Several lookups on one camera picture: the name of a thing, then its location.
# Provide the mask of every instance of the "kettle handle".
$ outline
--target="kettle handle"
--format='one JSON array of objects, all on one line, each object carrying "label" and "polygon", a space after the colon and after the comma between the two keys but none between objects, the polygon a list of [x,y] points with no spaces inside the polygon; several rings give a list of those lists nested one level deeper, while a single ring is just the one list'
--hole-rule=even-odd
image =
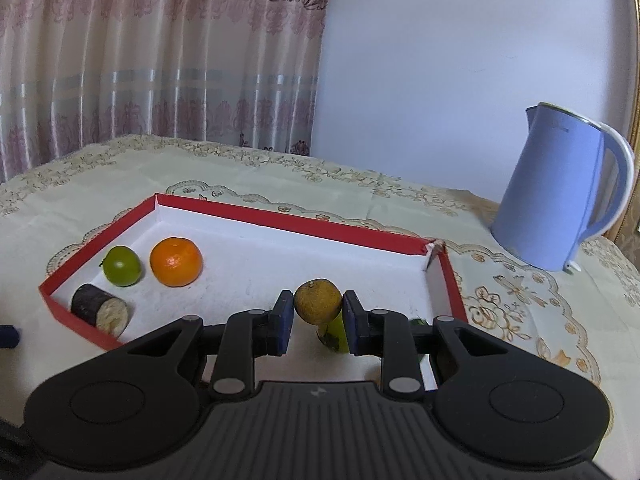
[{"label": "kettle handle", "polygon": [[631,196],[631,190],[634,184],[634,152],[631,146],[625,137],[620,135],[608,124],[599,123],[598,125],[605,134],[605,149],[610,150],[615,155],[618,163],[616,192],[602,218],[587,226],[578,238],[578,243],[601,235],[616,223],[616,220],[626,208],[626,203]]}]

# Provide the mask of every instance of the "tablecloth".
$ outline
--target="tablecloth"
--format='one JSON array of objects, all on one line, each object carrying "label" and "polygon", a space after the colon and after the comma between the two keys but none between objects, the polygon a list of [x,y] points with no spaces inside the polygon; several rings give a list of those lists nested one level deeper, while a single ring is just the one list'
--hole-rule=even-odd
[{"label": "tablecloth", "polygon": [[38,285],[156,192],[445,239],[469,321],[599,386],[612,418],[596,462],[640,477],[640,276],[612,242],[585,243],[582,272],[545,272],[493,240],[497,205],[468,191],[155,136],[92,144],[0,186],[0,323],[22,332],[17,349],[0,351],[0,416],[20,423],[38,384],[100,352],[51,317]]}]

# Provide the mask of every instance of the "cut eggplant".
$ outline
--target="cut eggplant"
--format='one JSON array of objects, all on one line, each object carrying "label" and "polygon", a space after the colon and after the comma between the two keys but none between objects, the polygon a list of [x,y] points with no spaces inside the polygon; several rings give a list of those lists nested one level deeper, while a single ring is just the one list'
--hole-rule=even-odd
[{"label": "cut eggplant", "polygon": [[85,283],[74,293],[71,313],[101,332],[120,337],[129,323],[129,309],[120,298]]}]

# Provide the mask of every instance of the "black robotic gripper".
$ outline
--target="black robotic gripper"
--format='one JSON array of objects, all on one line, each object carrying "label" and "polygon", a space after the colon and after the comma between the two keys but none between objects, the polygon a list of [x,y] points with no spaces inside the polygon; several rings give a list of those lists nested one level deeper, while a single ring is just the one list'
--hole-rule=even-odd
[{"label": "black robotic gripper", "polygon": [[609,408],[589,381],[449,316],[411,326],[353,291],[342,309],[351,353],[382,358],[380,388],[255,386],[254,359],[287,351],[284,290],[270,311],[184,316],[45,381],[21,428],[0,424],[0,480],[607,478],[591,459]]}]

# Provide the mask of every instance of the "kettle spout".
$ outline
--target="kettle spout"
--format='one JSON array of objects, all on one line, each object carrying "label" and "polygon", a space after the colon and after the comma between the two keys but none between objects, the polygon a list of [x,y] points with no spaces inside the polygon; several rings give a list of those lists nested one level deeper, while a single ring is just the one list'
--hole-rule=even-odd
[{"label": "kettle spout", "polygon": [[538,111],[538,107],[537,106],[530,106],[529,108],[527,108],[526,113],[527,113],[527,121],[529,121],[529,130],[531,129],[531,127],[533,126],[533,119],[536,118],[536,112]]}]

